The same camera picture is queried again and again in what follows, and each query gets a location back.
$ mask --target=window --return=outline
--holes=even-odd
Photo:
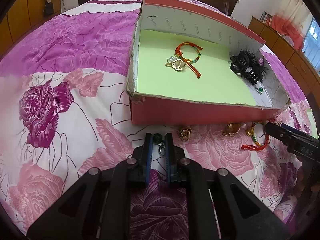
[[[320,73],[320,27],[313,18],[307,35],[304,39],[303,50],[305,56]]]

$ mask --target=hand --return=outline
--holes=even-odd
[[[296,197],[301,197],[301,193],[306,185],[304,180],[304,172],[302,166],[297,171],[297,184],[294,187],[294,195]],[[320,191],[320,181],[311,187],[312,192]]]

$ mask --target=stack of books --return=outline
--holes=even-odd
[[[260,21],[263,22],[265,25],[271,26],[271,20],[272,20],[272,15],[264,12],[261,15]]]

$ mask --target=floral bedsheet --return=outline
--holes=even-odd
[[[46,22],[1,60],[0,202],[12,221],[26,233],[89,168],[114,167],[146,132],[172,132],[189,158],[227,168],[285,221],[301,164],[276,139],[250,152],[240,149],[252,144],[244,130],[226,138],[222,125],[194,125],[182,143],[176,127],[132,125],[124,83],[140,4],[92,0]],[[277,121],[310,133],[303,93],[276,56],[263,53],[293,102]],[[167,188],[164,162],[154,146],[150,185],[132,193],[131,239],[188,239],[185,192]]]

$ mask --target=red cloth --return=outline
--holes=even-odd
[[[288,35],[292,39],[295,49],[301,50],[303,48],[303,36],[290,21],[275,15],[272,18],[271,27],[281,35]]]

